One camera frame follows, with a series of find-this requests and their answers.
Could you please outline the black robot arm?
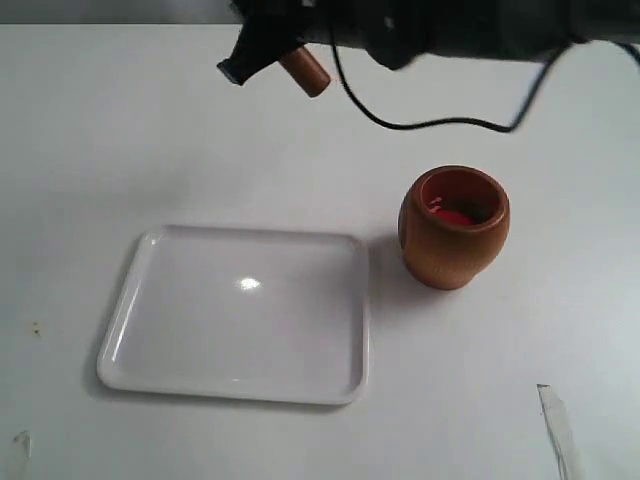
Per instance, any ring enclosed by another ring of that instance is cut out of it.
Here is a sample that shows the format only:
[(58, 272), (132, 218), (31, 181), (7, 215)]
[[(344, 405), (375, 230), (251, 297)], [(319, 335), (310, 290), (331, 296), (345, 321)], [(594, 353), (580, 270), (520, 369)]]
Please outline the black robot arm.
[(242, 28), (219, 63), (237, 85), (307, 43), (366, 51), (399, 70), (423, 54), (542, 61), (570, 43), (636, 43), (639, 4), (628, 0), (235, 1)]

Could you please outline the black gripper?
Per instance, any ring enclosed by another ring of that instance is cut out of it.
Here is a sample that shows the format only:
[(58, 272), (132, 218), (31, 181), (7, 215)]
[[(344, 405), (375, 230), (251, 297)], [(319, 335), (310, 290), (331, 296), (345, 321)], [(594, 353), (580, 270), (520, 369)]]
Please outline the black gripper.
[[(357, 1), (229, 1), (242, 27), (231, 54), (217, 64), (217, 69), (229, 82), (242, 86), (301, 47), (301, 43), (329, 45), (330, 32), (337, 46), (365, 50), (367, 40), (359, 26), (357, 4)], [(246, 24), (257, 25), (262, 33), (250, 32), (249, 37), (244, 37)], [(286, 32), (297, 41), (269, 38), (277, 32)]]

